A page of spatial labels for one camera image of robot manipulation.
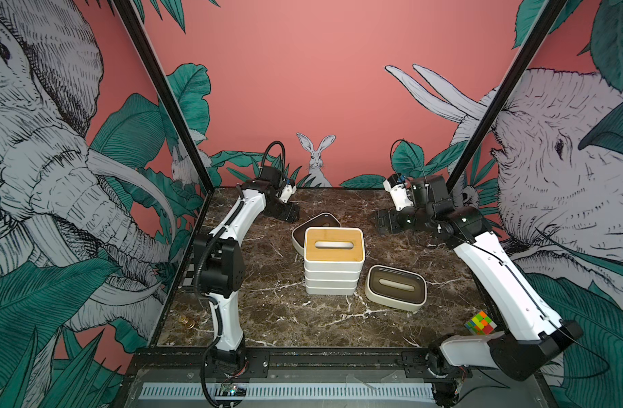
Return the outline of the dark brown lid tissue box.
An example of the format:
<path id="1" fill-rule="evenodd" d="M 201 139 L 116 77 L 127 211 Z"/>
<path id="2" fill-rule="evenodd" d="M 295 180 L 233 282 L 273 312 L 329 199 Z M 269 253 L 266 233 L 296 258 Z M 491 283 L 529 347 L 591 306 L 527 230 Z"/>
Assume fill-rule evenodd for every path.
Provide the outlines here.
<path id="1" fill-rule="evenodd" d="M 322 212 L 312 217 L 303 224 L 297 226 L 291 232 L 294 249 L 300 256 L 304 255 L 306 231 L 312 227 L 333 227 L 339 228 L 340 221 L 336 219 L 330 212 Z"/>
<path id="2" fill-rule="evenodd" d="M 371 302 L 413 313 L 427 301 L 427 283 L 421 275 L 384 265 L 370 268 L 364 292 Z"/>

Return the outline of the wood lid white tissue box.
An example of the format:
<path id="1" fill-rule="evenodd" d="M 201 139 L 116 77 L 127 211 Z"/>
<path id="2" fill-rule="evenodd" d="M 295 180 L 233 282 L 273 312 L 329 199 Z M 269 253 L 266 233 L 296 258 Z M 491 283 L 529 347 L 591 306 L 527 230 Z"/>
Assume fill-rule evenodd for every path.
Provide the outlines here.
<path id="1" fill-rule="evenodd" d="M 306 231 L 308 270 L 358 271 L 365 262 L 363 232 L 358 228 L 312 227 Z"/>

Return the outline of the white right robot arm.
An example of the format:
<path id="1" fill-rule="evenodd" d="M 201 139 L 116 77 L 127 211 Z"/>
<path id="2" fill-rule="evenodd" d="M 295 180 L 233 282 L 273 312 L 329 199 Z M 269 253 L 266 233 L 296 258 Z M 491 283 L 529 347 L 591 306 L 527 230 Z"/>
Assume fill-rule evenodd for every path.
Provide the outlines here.
<path id="1" fill-rule="evenodd" d="M 435 212 L 404 207 L 379 210 L 380 234 L 425 231 L 441 239 L 473 272 L 497 306 L 505 331 L 486 336 L 451 336 L 438 347 L 443 367 L 498 369 L 524 381 L 583 336 L 581 326 L 564 320 L 523 277 L 481 213 L 473 207 Z"/>

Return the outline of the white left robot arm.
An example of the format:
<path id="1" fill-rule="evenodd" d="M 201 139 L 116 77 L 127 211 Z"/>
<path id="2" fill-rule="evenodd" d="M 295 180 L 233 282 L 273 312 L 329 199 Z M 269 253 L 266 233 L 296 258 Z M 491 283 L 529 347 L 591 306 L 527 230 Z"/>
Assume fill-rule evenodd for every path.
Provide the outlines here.
<path id="1" fill-rule="evenodd" d="M 299 206 L 290 200 L 295 184 L 277 168 L 263 166 L 238 192 L 219 225 L 194 241 L 194 293 L 209 303 L 216 330 L 213 348 L 224 353 L 237 353 L 244 339 L 238 292 L 246 271 L 241 246 L 248 230 L 260 214 L 287 223 L 299 220 Z"/>

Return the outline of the colourful puzzle cube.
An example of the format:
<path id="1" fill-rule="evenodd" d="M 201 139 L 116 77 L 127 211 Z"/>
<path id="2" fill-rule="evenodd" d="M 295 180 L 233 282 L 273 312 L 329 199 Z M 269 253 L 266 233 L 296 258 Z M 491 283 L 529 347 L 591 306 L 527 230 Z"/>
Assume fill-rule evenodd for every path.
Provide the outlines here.
<path id="1" fill-rule="evenodd" d="M 497 324 L 482 310 L 468 320 L 465 327 L 474 335 L 488 335 L 495 331 Z"/>

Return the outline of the small circuit board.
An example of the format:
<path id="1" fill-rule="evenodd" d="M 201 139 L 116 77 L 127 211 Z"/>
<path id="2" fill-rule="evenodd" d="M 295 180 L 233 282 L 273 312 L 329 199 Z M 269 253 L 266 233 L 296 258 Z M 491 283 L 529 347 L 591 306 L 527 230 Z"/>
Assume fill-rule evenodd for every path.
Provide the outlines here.
<path id="1" fill-rule="evenodd" d="M 243 398 L 247 394 L 247 389 L 242 384 L 221 384 L 219 396 L 223 398 Z"/>

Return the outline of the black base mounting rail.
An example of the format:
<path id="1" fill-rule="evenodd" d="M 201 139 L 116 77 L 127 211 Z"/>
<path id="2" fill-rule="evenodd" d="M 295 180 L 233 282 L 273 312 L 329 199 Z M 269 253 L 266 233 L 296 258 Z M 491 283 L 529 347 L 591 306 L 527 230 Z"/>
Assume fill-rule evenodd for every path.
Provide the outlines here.
<path id="1" fill-rule="evenodd" d="M 445 382 L 472 376 L 473 367 L 446 369 L 436 377 L 430 371 L 427 348 L 246 348 L 245 362 L 231 365 L 213 356 L 203 357 L 204 348 L 142 348 L 132 358 L 127 373 L 140 370 L 187 370 L 206 377 L 225 379 L 239 373 L 241 378 L 266 378 L 276 370 L 401 370 L 409 379 Z"/>

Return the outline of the black left frame post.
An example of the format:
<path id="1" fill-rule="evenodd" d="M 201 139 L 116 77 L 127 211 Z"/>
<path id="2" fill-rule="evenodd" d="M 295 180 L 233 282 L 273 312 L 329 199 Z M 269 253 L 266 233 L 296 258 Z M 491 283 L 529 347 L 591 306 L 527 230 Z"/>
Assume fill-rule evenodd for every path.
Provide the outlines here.
<path id="1" fill-rule="evenodd" d="M 175 127 L 175 131 L 180 141 L 192 161 L 197 176 L 203 185 L 203 191 L 209 195 L 214 192 L 214 185 L 207 173 L 206 167 L 199 156 L 199 150 L 194 144 L 186 119 L 182 114 L 175 95 L 170 87 L 169 81 L 163 72 L 158 56 L 155 54 L 151 45 L 148 34 L 146 34 L 143 24 L 141 23 L 136 5 L 132 1 L 114 0 L 119 17 L 121 18 L 126 32 L 128 32 L 131 41 L 140 56 L 141 62 L 150 77 L 154 88 L 157 91 L 158 98 L 165 108 L 170 122 Z"/>

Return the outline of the black frame post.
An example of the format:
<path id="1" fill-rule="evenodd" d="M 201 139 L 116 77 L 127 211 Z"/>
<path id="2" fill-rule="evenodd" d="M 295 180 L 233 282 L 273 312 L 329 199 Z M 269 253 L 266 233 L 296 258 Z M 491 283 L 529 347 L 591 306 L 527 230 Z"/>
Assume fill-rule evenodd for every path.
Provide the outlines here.
<path id="1" fill-rule="evenodd" d="M 132 1 L 114 0 L 119 17 L 121 18 L 126 32 L 128 32 L 131 41 L 140 56 L 141 62 L 150 77 L 154 88 L 157 91 L 158 98 L 165 108 L 170 122 L 175 127 L 175 131 L 180 141 L 192 161 L 197 176 L 203 185 L 203 191 L 209 195 L 214 192 L 214 185 L 207 173 L 206 167 L 199 156 L 199 150 L 194 144 L 186 119 L 182 114 L 175 95 L 170 87 L 169 81 L 163 72 L 158 56 L 155 54 L 151 45 L 148 34 L 146 34 L 143 24 L 141 23 L 136 5 Z"/>
<path id="2" fill-rule="evenodd" d="M 508 73 L 503 78 L 497 93 L 493 97 L 491 104 L 487 108 L 484 116 L 479 121 L 472 137 L 460 156 L 456 167 L 450 172 L 447 180 L 447 189 L 450 193 L 454 192 L 461 184 L 459 181 L 465 172 L 468 164 L 472 160 L 474 153 L 488 135 L 493 122 L 503 109 L 507 99 L 515 91 L 520 78 L 524 74 L 526 68 L 532 62 L 537 51 L 540 49 L 544 39 L 549 34 L 551 27 L 559 17 L 560 12 L 566 6 L 566 0 L 550 0 L 544 3 L 540 9 L 540 13 L 532 24 L 532 28 L 527 34 L 513 64 L 510 66 Z"/>

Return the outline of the black right frame post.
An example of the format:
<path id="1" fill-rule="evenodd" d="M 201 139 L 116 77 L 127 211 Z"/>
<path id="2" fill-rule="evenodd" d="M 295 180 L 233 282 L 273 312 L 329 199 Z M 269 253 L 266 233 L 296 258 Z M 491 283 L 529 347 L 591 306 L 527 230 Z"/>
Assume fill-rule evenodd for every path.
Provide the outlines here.
<path id="1" fill-rule="evenodd" d="M 550 0 L 544 3 L 540 9 L 540 13 L 532 24 L 532 28 L 527 34 L 513 64 L 510 66 L 508 73 L 503 78 L 497 93 L 493 97 L 491 104 L 487 108 L 484 116 L 479 121 L 472 137 L 460 156 L 456 167 L 450 172 L 447 180 L 447 189 L 450 193 L 454 192 L 461 184 L 459 181 L 465 172 L 468 164 L 472 160 L 474 153 L 488 135 L 493 122 L 503 109 L 507 99 L 515 91 L 520 78 L 524 74 L 526 68 L 532 62 L 537 51 L 540 49 L 544 39 L 549 34 L 551 27 L 559 17 L 560 12 L 566 6 L 566 0 Z"/>

